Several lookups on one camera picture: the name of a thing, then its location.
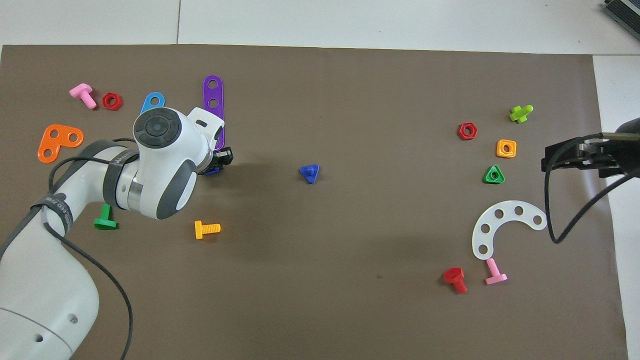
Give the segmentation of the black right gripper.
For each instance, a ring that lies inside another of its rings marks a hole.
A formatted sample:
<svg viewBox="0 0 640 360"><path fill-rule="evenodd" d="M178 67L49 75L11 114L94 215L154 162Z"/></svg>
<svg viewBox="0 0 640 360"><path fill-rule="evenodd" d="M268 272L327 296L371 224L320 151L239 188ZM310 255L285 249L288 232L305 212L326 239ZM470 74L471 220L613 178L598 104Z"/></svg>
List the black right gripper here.
<svg viewBox="0 0 640 360"><path fill-rule="evenodd" d="M587 139L581 144L562 141L544 148L541 171L568 169L599 169L599 178L606 179L623 174L618 161L618 148L623 143L618 139Z"/></svg>

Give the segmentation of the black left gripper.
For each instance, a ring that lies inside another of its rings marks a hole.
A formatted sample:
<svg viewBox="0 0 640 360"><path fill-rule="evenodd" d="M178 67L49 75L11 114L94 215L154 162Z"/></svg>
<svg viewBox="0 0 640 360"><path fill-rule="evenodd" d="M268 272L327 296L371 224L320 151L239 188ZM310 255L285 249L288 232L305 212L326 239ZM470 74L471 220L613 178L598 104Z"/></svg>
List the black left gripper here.
<svg viewBox="0 0 640 360"><path fill-rule="evenodd" d="M224 166L230 166L234 160L233 150L230 146L226 146L212 153L210 162L205 168L204 173L219 173Z"/></svg>

